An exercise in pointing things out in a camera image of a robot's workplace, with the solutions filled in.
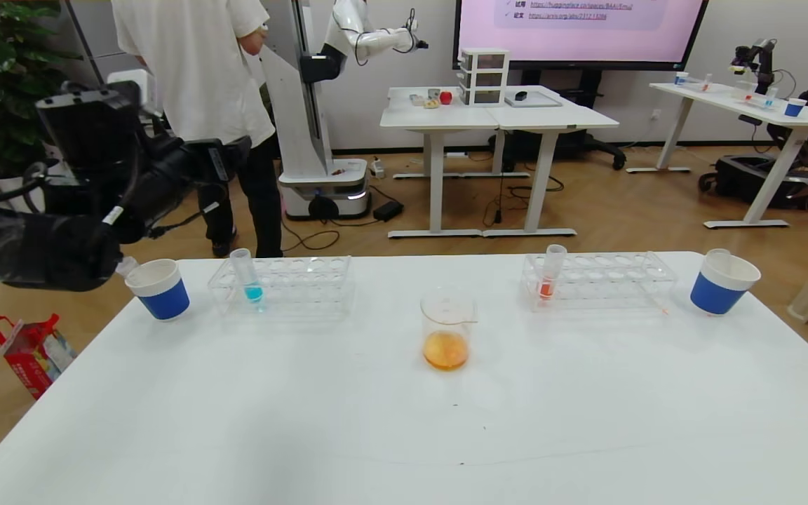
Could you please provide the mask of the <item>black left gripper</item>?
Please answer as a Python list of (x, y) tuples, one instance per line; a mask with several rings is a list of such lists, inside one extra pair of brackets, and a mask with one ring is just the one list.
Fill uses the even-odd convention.
[(229, 144), (220, 140), (182, 141), (163, 157), (163, 169), (186, 187), (225, 184), (247, 166), (251, 147), (249, 135)]

